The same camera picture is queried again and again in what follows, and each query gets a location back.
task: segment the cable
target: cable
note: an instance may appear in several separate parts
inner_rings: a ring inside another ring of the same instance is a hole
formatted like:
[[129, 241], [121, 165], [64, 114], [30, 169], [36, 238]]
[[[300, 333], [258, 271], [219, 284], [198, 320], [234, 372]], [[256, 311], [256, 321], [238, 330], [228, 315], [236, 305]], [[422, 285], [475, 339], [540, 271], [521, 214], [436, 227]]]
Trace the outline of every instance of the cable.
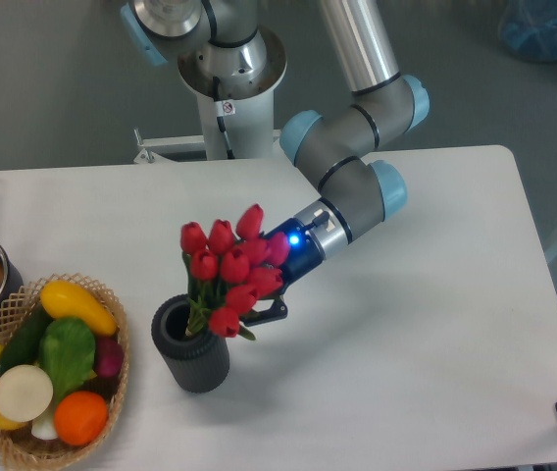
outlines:
[[[213, 101], [216, 103], [220, 101], [220, 78], [215, 76], [213, 77]], [[235, 158], [235, 154], [230, 146], [230, 139], [228, 139], [227, 126], [224, 123], [224, 116], [218, 116], [218, 129], [224, 137], [224, 145], [227, 148], [227, 159], [233, 160]]]

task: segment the light blue joint cap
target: light blue joint cap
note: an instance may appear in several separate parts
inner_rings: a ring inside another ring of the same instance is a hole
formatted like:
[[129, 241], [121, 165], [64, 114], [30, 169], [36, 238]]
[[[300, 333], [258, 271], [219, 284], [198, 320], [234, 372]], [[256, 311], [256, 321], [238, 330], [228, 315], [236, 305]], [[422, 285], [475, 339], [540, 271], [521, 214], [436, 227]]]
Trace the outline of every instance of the light blue joint cap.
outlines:
[[407, 203], [407, 185], [390, 164], [377, 160], [370, 164], [379, 179], [380, 196], [385, 208], [385, 221], [396, 214]]
[[132, 42], [134, 42], [134, 45], [137, 46], [139, 52], [143, 54], [143, 57], [147, 59], [150, 65], [158, 67], [167, 64], [168, 61], [166, 58], [161, 55], [156, 47], [154, 47], [154, 44], [152, 44], [152, 41], [147, 36], [145, 31], [141, 29], [137, 18], [135, 18], [132, 14], [129, 4], [125, 4], [121, 8], [120, 15], [122, 15], [122, 21], [126, 26], [128, 34], [130, 34]]
[[285, 155], [296, 165], [296, 154], [307, 133], [322, 116], [313, 110], [302, 111], [283, 127], [278, 142]]
[[414, 120], [409, 126], [410, 130], [420, 121], [426, 118], [429, 114], [429, 94], [427, 93], [421, 82], [414, 76], [403, 76], [403, 78], [414, 93]]

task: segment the orange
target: orange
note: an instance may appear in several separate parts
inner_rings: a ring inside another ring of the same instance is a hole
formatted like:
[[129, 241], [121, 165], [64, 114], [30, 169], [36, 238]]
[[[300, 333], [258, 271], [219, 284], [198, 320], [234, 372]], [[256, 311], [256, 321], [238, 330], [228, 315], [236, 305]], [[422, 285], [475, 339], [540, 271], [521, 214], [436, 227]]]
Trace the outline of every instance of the orange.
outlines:
[[72, 392], [54, 413], [54, 427], [68, 445], [87, 445], [100, 435], [109, 418], [104, 398], [95, 392]]

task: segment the tulip bouquet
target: tulip bouquet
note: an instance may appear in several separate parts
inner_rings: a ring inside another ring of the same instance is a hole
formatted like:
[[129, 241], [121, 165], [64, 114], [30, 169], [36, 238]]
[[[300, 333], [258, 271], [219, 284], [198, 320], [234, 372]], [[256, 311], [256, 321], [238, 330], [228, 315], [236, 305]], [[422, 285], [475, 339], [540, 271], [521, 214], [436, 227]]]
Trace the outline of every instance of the tulip bouquet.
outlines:
[[236, 235], [229, 221], [215, 221], [208, 237], [198, 223], [182, 226], [180, 248], [190, 310], [187, 339], [207, 326], [217, 336], [255, 339], [241, 322], [258, 315], [253, 309], [256, 302], [273, 298], [282, 287], [278, 266], [289, 254], [287, 236], [276, 233], [265, 238], [262, 220], [263, 210], [254, 204], [237, 222]]

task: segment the white table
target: white table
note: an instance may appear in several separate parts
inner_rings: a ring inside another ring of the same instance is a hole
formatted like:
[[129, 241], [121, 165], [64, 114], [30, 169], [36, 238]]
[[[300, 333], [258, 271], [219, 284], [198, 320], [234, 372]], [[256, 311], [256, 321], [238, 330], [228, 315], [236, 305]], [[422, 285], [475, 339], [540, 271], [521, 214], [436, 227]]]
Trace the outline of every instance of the white table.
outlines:
[[226, 381], [202, 395], [178, 388], [149, 332], [185, 290], [179, 227], [259, 202], [269, 230], [317, 198], [298, 171], [276, 158], [0, 172], [0, 243], [24, 278], [80, 272], [127, 310], [127, 402], [76, 469], [557, 462], [557, 298], [513, 156], [383, 156], [406, 208], [291, 287], [286, 320], [230, 340]]

